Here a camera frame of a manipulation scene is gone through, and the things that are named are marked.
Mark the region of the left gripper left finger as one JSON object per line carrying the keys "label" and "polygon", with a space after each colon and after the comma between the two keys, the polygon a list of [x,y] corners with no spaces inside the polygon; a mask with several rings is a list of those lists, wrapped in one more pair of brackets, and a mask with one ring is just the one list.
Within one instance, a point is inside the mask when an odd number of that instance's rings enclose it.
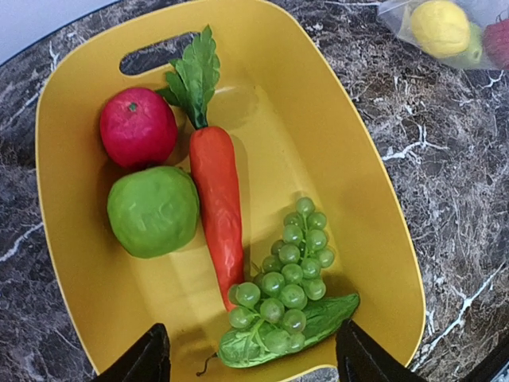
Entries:
{"label": "left gripper left finger", "polygon": [[162,323],[152,325],[93,382],[169,382],[170,342]]}

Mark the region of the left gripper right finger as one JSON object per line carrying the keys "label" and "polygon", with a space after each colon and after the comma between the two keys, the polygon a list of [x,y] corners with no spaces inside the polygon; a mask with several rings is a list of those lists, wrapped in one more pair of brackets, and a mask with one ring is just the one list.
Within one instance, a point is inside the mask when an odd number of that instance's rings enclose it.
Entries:
{"label": "left gripper right finger", "polygon": [[395,360],[353,320],[336,333],[339,381],[425,381]]}

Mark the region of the green toy grapes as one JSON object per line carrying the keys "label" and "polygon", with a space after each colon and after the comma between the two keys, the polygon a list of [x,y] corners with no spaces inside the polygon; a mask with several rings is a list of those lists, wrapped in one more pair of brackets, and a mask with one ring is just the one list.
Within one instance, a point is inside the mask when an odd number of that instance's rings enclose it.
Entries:
{"label": "green toy grapes", "polygon": [[231,329],[247,328],[257,317],[278,323],[286,311],[303,310],[309,302],[324,297],[321,272],[335,260],[328,247],[326,225],[326,215],[316,209],[310,197],[297,200],[259,273],[228,291],[235,304],[228,315]]}

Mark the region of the green toy apple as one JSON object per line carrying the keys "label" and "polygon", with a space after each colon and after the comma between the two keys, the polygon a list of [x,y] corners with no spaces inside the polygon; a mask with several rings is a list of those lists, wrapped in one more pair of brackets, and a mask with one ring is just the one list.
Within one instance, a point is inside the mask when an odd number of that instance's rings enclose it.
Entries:
{"label": "green toy apple", "polygon": [[133,257],[151,259],[193,240],[200,201],[187,172],[156,166],[118,179],[108,194],[107,215],[125,250]]}

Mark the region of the red toy apple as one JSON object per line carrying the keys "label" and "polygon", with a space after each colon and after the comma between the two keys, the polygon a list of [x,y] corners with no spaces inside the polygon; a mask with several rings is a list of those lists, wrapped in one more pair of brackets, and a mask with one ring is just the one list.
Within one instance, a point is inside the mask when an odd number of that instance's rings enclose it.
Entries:
{"label": "red toy apple", "polygon": [[155,91],[141,87],[128,88],[108,100],[99,129],[111,160],[130,170],[163,163],[178,137],[170,106]]}

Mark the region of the yellow plastic basket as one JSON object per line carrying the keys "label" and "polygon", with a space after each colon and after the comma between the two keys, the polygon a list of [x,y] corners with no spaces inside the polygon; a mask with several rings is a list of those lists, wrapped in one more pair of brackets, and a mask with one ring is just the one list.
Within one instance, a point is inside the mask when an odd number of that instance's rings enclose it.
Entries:
{"label": "yellow plastic basket", "polygon": [[220,81],[208,121],[231,135],[242,203],[243,246],[261,263],[301,195],[328,218],[336,250],[327,292],[360,296],[355,322],[401,364],[422,339],[425,297],[397,197],[347,92],[297,21],[264,1],[192,1],[105,31],[65,57],[37,105],[41,211],[52,263],[76,332],[97,372],[154,323],[170,338],[174,381],[279,381],[335,366],[328,338],[291,357],[233,369],[212,360],[227,331],[202,233],[185,248],[135,259],[106,215],[122,170],[99,137],[103,105],[125,88],[162,88],[169,66],[128,76],[136,49],[210,26]]}

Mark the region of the green toy pear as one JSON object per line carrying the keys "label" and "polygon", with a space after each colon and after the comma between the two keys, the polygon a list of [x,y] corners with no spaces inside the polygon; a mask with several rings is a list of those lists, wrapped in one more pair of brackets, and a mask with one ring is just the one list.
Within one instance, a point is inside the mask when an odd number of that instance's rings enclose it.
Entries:
{"label": "green toy pear", "polygon": [[470,23],[470,41],[468,47],[459,57],[461,68],[471,68],[477,66],[483,56],[482,29],[475,23]]}

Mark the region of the yellow toy lemon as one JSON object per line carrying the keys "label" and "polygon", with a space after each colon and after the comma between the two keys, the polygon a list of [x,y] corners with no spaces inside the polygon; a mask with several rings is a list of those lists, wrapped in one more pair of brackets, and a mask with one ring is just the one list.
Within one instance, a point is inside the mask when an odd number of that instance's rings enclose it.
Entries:
{"label": "yellow toy lemon", "polygon": [[452,1],[426,1],[410,15],[410,29],[421,49],[435,58],[456,56],[468,47],[470,24]]}

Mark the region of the clear dotted zip bag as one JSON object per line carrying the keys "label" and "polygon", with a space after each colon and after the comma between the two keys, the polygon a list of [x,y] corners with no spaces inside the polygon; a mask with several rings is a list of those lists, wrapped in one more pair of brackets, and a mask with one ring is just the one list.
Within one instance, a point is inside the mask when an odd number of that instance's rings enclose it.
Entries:
{"label": "clear dotted zip bag", "polygon": [[507,1],[384,1],[378,16],[452,68],[508,70]]}

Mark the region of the red toy tomato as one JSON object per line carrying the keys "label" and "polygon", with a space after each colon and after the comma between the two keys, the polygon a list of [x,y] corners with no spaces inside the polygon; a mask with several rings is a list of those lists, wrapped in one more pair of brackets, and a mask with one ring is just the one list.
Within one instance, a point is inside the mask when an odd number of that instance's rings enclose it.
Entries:
{"label": "red toy tomato", "polygon": [[484,51],[491,62],[499,69],[508,70],[509,20],[503,19],[488,25],[483,34]]}

